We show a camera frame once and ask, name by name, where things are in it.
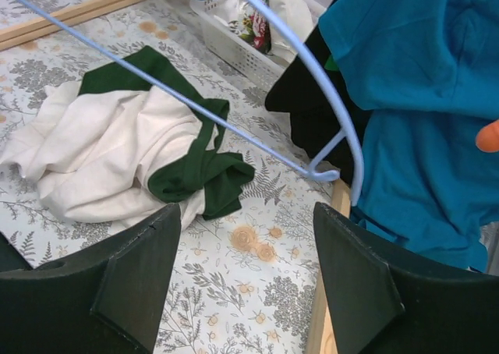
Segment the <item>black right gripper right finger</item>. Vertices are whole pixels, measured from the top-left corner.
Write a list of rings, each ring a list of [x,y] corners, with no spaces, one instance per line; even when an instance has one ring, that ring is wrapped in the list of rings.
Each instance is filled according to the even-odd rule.
[[[498,278],[440,264],[318,203],[313,229],[340,353],[496,353]]]

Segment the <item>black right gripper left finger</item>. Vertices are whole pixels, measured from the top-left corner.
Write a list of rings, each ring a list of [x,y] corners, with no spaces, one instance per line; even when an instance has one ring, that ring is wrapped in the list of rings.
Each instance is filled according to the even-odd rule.
[[[2,239],[2,352],[153,352],[180,234],[169,204],[39,267]]]

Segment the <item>green and grey raglan shirt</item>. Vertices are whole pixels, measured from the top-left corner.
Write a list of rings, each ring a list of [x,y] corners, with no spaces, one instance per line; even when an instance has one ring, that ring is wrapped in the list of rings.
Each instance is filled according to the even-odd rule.
[[[37,116],[15,131],[1,156],[32,182],[41,204],[65,221],[127,228],[166,203],[181,222],[237,211],[254,169],[221,151],[224,129],[163,91],[226,118],[229,103],[206,99],[151,47],[127,58],[157,84],[110,63],[48,87]]]

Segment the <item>orange plastic hanger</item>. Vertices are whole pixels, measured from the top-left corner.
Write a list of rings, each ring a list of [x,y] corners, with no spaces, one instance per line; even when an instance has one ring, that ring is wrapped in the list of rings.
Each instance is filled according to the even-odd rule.
[[[499,120],[484,126],[477,133],[476,146],[485,153],[499,151]]]

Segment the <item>blue t-shirt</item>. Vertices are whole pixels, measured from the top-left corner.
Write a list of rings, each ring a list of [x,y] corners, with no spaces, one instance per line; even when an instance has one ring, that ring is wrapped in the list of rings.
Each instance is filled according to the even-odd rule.
[[[485,271],[498,219],[498,0],[337,0],[319,21],[353,103],[369,113],[351,219],[432,260]]]

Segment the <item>white floral print t-shirt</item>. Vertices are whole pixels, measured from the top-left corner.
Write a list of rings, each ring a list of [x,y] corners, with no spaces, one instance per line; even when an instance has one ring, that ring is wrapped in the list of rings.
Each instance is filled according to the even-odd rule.
[[[285,22],[301,41],[308,38],[314,23],[304,0],[260,1]],[[252,48],[274,56],[281,64],[289,64],[296,56],[296,50],[247,0],[226,0],[218,6],[214,18]]]

